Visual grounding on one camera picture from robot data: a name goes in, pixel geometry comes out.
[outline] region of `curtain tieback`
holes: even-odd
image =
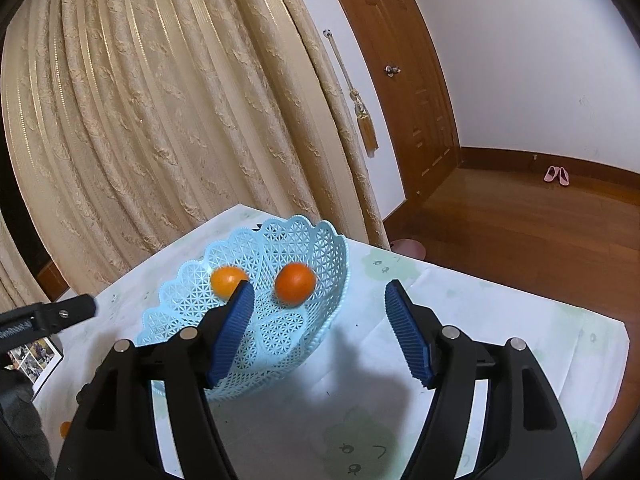
[[[353,100],[356,118],[358,120],[358,129],[360,130],[360,136],[362,137],[362,141],[364,142],[364,148],[367,151],[367,155],[373,156],[373,153],[378,148],[378,140],[376,139],[376,130],[373,127],[373,121],[371,120],[369,111],[367,110],[362,97],[360,97],[360,92],[358,92],[351,83],[351,79],[349,78],[347,69],[342,62],[342,57],[340,56],[338,47],[335,44],[334,35],[329,29],[324,30],[322,33],[324,34],[325,38],[329,40],[331,48],[334,50],[335,57],[338,59],[338,63],[340,64],[340,68],[342,69],[342,73],[344,74],[344,78],[347,80],[347,86],[349,87],[349,97],[351,97],[351,100]]]

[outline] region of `metal screw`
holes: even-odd
[[[454,326],[446,326],[442,329],[442,335],[447,339],[457,339],[460,337],[460,330]]]
[[[129,350],[130,346],[131,346],[131,343],[129,342],[128,339],[120,339],[116,341],[115,345],[113,345],[113,349],[116,352],[126,352],[127,350]]]
[[[198,335],[198,329],[193,326],[188,326],[180,330],[180,339],[194,339]]]
[[[519,337],[511,338],[509,343],[518,352],[522,352],[527,347],[527,344],[522,339],[520,339]]]

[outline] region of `mandarin orange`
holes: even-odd
[[[242,280],[249,281],[244,270],[234,266],[219,267],[211,273],[209,279],[213,293],[223,301],[228,301]]]
[[[274,284],[277,298],[287,306],[304,303],[316,288],[316,274],[306,264],[293,262],[282,267]]]
[[[60,436],[62,438],[66,438],[69,433],[69,428],[71,428],[71,422],[63,422],[60,424]]]

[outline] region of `white tablecloth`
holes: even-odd
[[[98,316],[60,335],[65,357],[35,401],[54,458],[76,393],[114,341],[138,334],[142,311],[159,303],[159,286],[210,242],[268,217],[242,205],[225,211],[107,288],[97,298]],[[415,303],[476,340],[526,340],[559,396],[581,462],[587,459],[622,382],[623,323],[352,240],[349,250],[347,298],[318,350],[271,388],[212,405],[241,480],[400,478],[433,394],[411,377],[386,320],[383,291],[394,278]],[[476,391],[486,393],[486,385]],[[460,474],[472,469],[478,449],[484,403],[476,397]],[[165,469],[179,474],[166,403],[154,402]]]

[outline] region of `baseboard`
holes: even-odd
[[[405,199],[404,202],[396,207],[393,212],[385,218],[383,223],[385,225],[386,236],[389,238],[390,242],[402,238],[404,224],[408,219],[412,218],[415,207],[415,203],[411,204],[408,199]]]
[[[599,162],[549,155],[548,153],[520,152],[497,148],[460,148],[460,168],[473,170],[519,171],[539,173],[541,176],[549,166],[564,167],[569,176],[596,178],[620,186],[640,189],[640,173],[621,170]]]

